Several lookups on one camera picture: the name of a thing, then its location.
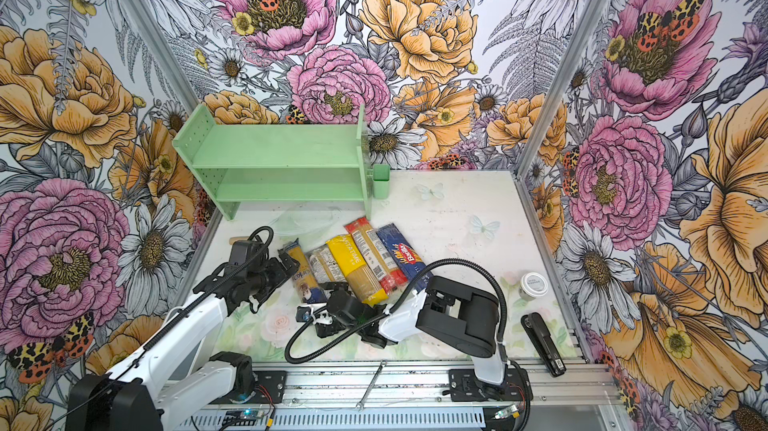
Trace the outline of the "spaghetti bag with white label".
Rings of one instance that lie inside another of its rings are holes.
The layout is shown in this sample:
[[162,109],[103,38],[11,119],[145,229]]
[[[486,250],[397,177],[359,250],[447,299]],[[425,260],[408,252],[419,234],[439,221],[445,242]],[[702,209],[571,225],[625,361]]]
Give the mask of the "spaghetti bag with white label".
[[346,283],[346,278],[327,244],[309,251],[307,259],[317,283],[321,286]]

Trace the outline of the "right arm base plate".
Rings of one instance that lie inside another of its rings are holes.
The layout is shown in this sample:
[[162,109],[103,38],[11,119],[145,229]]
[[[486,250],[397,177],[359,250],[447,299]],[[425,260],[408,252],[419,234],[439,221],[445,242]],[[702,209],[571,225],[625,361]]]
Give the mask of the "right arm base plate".
[[526,396],[532,397],[528,373],[523,369],[508,368],[500,385],[481,381],[472,369],[451,369],[448,378],[445,393],[452,402],[523,402]]

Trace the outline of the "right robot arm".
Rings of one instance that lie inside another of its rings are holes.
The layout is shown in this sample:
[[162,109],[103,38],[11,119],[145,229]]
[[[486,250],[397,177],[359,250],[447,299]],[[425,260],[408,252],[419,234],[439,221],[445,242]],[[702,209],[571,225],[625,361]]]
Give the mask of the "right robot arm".
[[297,320],[319,324],[325,337],[355,334],[374,348],[396,345],[412,336],[433,338],[469,356],[477,381],[500,386],[506,361],[500,350],[500,303],[496,295],[445,278],[432,277],[418,291],[408,285],[392,303],[369,306],[341,289],[328,301],[302,305]]

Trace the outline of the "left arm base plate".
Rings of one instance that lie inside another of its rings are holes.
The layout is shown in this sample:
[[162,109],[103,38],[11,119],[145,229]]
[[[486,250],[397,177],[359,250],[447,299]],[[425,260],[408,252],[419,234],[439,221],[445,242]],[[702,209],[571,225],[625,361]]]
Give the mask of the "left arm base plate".
[[254,387],[247,394],[228,394],[212,401],[217,405],[281,404],[286,391],[288,373],[282,370],[256,370]]

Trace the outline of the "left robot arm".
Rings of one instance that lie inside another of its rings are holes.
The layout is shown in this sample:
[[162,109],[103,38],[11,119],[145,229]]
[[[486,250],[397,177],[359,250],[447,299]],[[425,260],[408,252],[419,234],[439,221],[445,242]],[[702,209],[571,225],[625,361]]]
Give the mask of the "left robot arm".
[[71,389],[67,430],[173,430],[219,398],[246,401],[257,384],[250,357],[211,356],[196,371],[172,382],[185,358],[243,304],[257,307],[298,271],[285,252],[240,240],[228,261],[194,288],[184,307],[140,348],[103,375],[88,374]]

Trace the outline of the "spaghetti bag with blue end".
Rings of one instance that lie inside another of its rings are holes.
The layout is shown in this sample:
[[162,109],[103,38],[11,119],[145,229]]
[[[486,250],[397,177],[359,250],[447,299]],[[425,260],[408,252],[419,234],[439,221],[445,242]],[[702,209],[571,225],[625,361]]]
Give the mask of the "spaghetti bag with blue end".
[[292,276],[292,282],[301,302],[305,304],[326,303],[326,293],[317,282],[299,240],[296,239],[287,243],[281,252],[286,253],[298,263],[298,269]]

